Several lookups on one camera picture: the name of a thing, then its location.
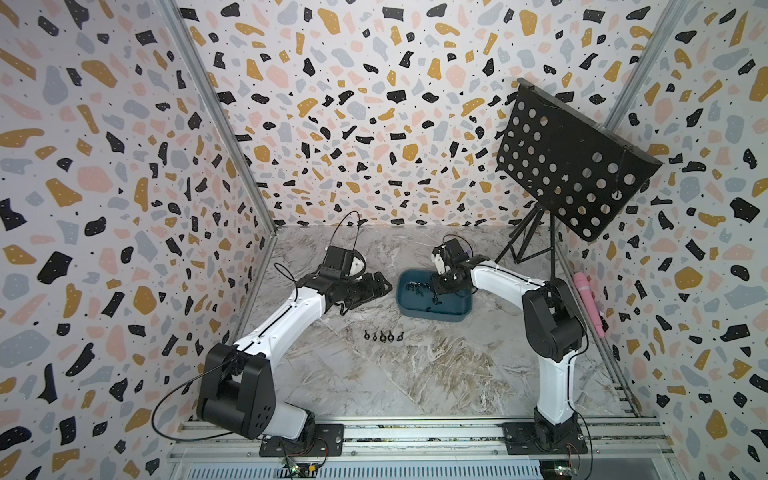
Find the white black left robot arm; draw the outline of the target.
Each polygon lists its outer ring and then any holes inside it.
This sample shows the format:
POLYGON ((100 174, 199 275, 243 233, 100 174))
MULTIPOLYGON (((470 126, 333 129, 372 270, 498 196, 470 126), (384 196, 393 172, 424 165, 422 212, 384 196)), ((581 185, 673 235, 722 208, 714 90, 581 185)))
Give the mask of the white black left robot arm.
POLYGON ((280 402, 273 370, 315 321, 337 306, 342 315, 392 291, 380 272, 367 270, 356 250, 330 246, 321 264, 295 280, 294 293, 261 325, 232 345, 207 353, 197 417, 247 439, 313 441, 314 414, 280 402))

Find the teal plastic storage box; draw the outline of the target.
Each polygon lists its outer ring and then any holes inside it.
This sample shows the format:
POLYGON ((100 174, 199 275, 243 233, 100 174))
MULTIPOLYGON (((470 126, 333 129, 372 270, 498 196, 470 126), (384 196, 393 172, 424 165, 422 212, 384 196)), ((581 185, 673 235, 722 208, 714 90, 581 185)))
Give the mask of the teal plastic storage box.
POLYGON ((436 294, 432 289, 432 272, 425 269, 405 270, 398 279, 396 303, 402 315, 410 318, 458 323, 473 308, 473 293, 436 294))

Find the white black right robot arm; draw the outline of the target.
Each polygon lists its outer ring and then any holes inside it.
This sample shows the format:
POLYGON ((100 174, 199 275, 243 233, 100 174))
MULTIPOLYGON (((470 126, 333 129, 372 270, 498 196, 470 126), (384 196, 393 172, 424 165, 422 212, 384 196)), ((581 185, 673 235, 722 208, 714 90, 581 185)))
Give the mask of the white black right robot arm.
POLYGON ((582 349, 585 326, 568 284, 560 278, 535 279, 508 270, 484 255, 471 257, 451 238, 432 250, 438 295, 466 289, 483 290, 506 300, 523 313, 525 338, 538 356, 539 394, 533 422, 523 426, 521 440, 510 435, 512 448, 542 453, 587 452, 586 432, 571 402, 572 361, 582 349))

